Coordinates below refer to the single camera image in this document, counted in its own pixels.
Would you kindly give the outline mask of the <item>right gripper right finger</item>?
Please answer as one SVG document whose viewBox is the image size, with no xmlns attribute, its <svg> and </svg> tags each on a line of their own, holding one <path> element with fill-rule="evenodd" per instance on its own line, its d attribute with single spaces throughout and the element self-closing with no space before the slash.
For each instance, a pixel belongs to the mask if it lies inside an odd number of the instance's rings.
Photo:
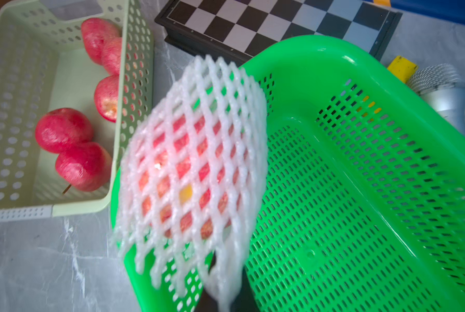
<svg viewBox="0 0 465 312">
<path fill-rule="evenodd" d="M 232 304 L 232 312 L 260 312 L 245 269 L 242 271 L 241 290 Z"/>
</svg>

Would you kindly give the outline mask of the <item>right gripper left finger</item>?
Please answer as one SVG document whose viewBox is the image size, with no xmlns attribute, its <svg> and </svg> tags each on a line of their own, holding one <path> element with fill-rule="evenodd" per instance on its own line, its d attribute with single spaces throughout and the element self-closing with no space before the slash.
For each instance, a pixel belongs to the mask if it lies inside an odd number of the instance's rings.
<svg viewBox="0 0 465 312">
<path fill-rule="evenodd" d="M 205 288 L 196 305 L 195 312 L 219 312 L 218 303 L 208 294 Z"/>
</svg>

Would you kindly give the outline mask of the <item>bare red apple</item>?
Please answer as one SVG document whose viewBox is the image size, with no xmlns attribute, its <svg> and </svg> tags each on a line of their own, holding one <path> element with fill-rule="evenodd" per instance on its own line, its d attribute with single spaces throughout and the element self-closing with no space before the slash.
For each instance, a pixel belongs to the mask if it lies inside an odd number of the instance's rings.
<svg viewBox="0 0 465 312">
<path fill-rule="evenodd" d="M 81 34 L 85 50 L 91 60 L 102 65 L 101 54 L 105 43 L 116 37 L 120 37 L 120 29 L 117 25 L 101 18 L 89 18 L 82 22 Z"/>
<path fill-rule="evenodd" d="M 109 122 L 116 122 L 118 115 L 119 76 L 102 79 L 94 92 L 94 103 L 98 113 Z"/>
<path fill-rule="evenodd" d="M 38 145 L 50 153 L 62 153 L 77 144 L 91 142 L 94 130 L 85 114 L 76 109 L 52 110 L 35 129 Z"/>
<path fill-rule="evenodd" d="M 120 73 L 122 44 L 122 37 L 115 37 L 108 40 L 102 49 L 102 65 L 110 75 L 119 75 Z"/>
<path fill-rule="evenodd" d="M 59 154 L 55 169 L 72 187 L 93 192 L 110 181 L 111 155 L 96 142 L 88 142 Z"/>
</svg>

